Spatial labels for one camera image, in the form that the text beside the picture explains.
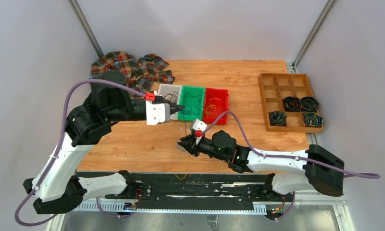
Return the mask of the cable ball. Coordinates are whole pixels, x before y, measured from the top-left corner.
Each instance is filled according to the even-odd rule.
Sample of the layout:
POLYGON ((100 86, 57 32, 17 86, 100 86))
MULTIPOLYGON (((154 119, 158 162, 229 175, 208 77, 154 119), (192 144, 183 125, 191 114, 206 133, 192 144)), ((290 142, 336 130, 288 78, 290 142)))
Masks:
POLYGON ((179 144, 176 144, 176 147, 177 147, 177 149, 178 149, 180 152, 183 152, 183 153, 187 153, 187 152, 188 152, 184 147, 182 147, 182 146, 179 145, 179 144))

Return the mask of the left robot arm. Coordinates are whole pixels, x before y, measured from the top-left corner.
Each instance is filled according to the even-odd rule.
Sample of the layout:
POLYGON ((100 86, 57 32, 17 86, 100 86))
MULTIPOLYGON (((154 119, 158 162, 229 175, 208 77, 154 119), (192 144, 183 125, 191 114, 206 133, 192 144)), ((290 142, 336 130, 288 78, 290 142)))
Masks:
POLYGON ((140 188, 126 170, 84 178, 75 175, 76 169, 114 124, 167 123, 172 114, 183 109, 155 93, 140 93, 127 87, 125 75, 120 72, 103 73, 88 83, 91 92, 84 103, 64 111, 62 133, 46 166, 37 177, 23 183, 26 192, 36 197, 33 207, 40 215, 68 213, 85 200, 111 194, 138 199, 140 188))

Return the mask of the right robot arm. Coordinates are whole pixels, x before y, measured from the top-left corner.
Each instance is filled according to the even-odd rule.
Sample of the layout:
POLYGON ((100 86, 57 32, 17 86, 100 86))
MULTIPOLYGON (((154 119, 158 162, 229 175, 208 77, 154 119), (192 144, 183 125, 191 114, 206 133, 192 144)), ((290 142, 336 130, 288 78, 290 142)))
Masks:
POLYGON ((206 154, 224 161, 235 172, 268 171, 263 187, 264 196, 271 201, 295 191, 316 190, 332 197, 343 195, 344 161, 326 150, 311 144, 307 150, 280 152, 250 149, 238 145, 236 139, 221 130, 208 139, 191 133, 178 145, 193 156, 206 154))

